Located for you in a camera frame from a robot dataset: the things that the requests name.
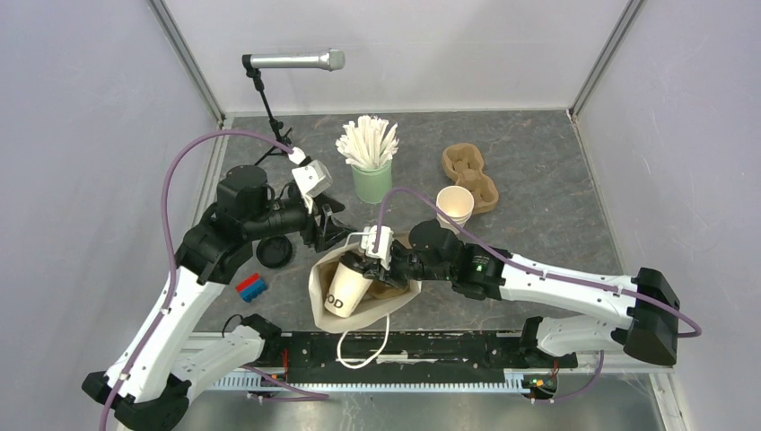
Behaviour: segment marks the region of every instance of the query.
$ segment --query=white string handle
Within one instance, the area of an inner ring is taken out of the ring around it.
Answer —
[[[364,362],[362,362],[359,365],[347,364],[346,361],[344,361],[344,358],[341,357],[341,345],[344,343],[344,337],[346,336],[346,334],[349,333],[349,331],[346,331],[343,334],[341,334],[341,338],[338,340],[338,345],[336,346],[336,356],[338,357],[338,362],[340,362],[341,365],[345,366],[346,368],[351,368],[353,370],[358,370],[358,369],[362,368],[363,366],[368,365],[376,357],[378,357],[378,355],[381,354],[381,352],[383,351],[384,348],[386,348],[386,342],[389,341],[389,326],[390,326],[390,323],[391,323],[391,318],[389,317],[388,314],[386,314],[386,335],[383,337],[383,344],[380,345],[380,348],[375,353],[373,353],[372,356],[370,356],[367,359],[365,359]]]

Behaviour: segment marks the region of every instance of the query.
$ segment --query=green cup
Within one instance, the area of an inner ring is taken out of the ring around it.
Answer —
[[[391,161],[378,169],[366,170],[352,165],[354,192],[368,204],[379,204],[391,190]]]

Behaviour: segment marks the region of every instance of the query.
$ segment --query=silver microphone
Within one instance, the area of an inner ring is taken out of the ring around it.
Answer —
[[[326,49],[304,54],[271,54],[243,56],[243,65],[255,69],[343,69],[346,59],[340,49]]]

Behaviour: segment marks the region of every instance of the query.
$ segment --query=white wall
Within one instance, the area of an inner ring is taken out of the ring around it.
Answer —
[[[0,6],[0,428],[95,429],[80,390],[163,284],[159,196],[214,122],[142,0]],[[171,191],[187,227],[208,152]]]
[[[567,108],[626,0],[166,2],[223,108],[261,112],[243,54],[341,48],[264,71],[278,112]]]
[[[759,3],[647,2],[581,114],[628,270],[660,268],[705,329],[679,344],[696,430],[757,429]]]

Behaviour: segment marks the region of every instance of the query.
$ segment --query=white clamp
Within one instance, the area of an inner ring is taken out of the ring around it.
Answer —
[[[359,248],[364,251],[364,255],[368,258],[380,259],[380,264],[385,269],[390,269],[391,242],[394,240],[394,231],[388,226],[380,227],[380,239],[377,252],[373,252],[375,249],[375,237],[378,232],[377,226],[365,227],[363,232],[364,235],[359,243]]]
[[[313,199],[333,184],[333,178],[330,176],[328,168],[316,160],[311,161],[306,166],[291,169],[291,173],[293,174],[293,179],[296,180],[296,186],[299,187],[299,191],[302,193],[304,205],[311,213]]]

